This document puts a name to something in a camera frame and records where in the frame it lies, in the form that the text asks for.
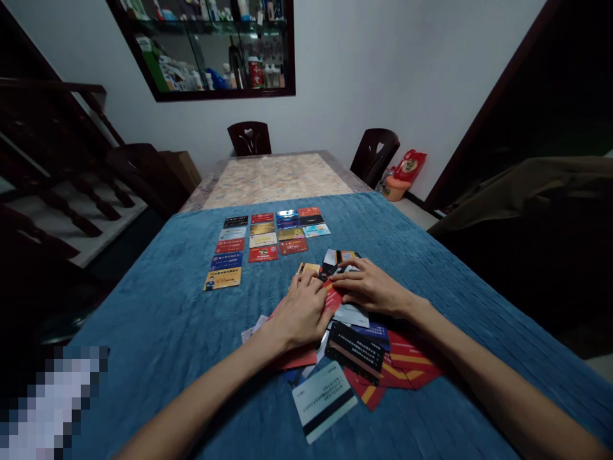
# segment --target cardboard box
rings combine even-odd
[[[174,175],[177,176],[177,179],[183,184],[187,192],[191,194],[202,179],[196,170],[196,166],[193,165],[190,154],[186,151],[161,151],[160,155],[164,161],[166,161],[170,170],[174,172]]]

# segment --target shelf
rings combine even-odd
[[[195,33],[200,35],[238,35],[257,34],[264,36],[282,35],[286,30],[284,20],[264,22],[259,26],[256,22],[230,22],[230,21],[159,21],[159,20],[130,20],[133,31],[149,37],[154,35],[185,35]]]

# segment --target blue blanket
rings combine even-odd
[[[241,285],[203,292],[227,217],[318,206],[332,232],[309,251],[247,263]],[[314,197],[176,215],[72,341],[110,347],[100,396],[83,412],[73,458],[109,458],[191,382],[241,345],[268,315],[300,262],[357,250],[534,384],[613,448],[613,387],[376,193]],[[307,445],[291,389],[260,374],[224,406],[199,458],[518,458],[474,397],[439,378],[389,389],[370,413],[359,402]]]

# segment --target chair back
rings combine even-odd
[[[107,154],[107,163],[165,220],[190,197],[160,153],[151,144],[128,144]]]
[[[373,128],[364,131],[356,156],[351,164],[351,172],[374,189],[385,168],[398,151],[400,142],[394,131]]]
[[[270,155],[268,125],[260,121],[244,121],[228,128],[234,151],[238,157]]]

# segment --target hand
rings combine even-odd
[[[268,333],[285,351],[311,342],[321,342],[334,312],[322,313],[328,292],[313,270],[292,278],[287,297],[265,324]]]
[[[402,287],[370,260],[350,259],[338,264],[340,268],[348,265],[358,268],[359,272],[330,277],[332,286],[348,290],[343,303],[356,303],[368,311],[413,321],[420,311],[432,308],[428,300]]]

